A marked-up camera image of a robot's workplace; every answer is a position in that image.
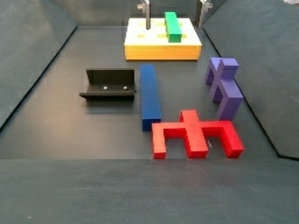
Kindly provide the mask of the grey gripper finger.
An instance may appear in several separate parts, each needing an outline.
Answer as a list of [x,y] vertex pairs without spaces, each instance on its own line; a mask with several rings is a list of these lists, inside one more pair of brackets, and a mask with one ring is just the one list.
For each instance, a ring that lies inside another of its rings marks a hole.
[[151,29],[151,1],[149,0],[140,0],[136,8],[144,13],[145,18],[145,29]]
[[212,8],[212,3],[211,0],[199,0],[199,3],[200,3],[199,27],[201,27],[205,14],[208,13],[208,10]]

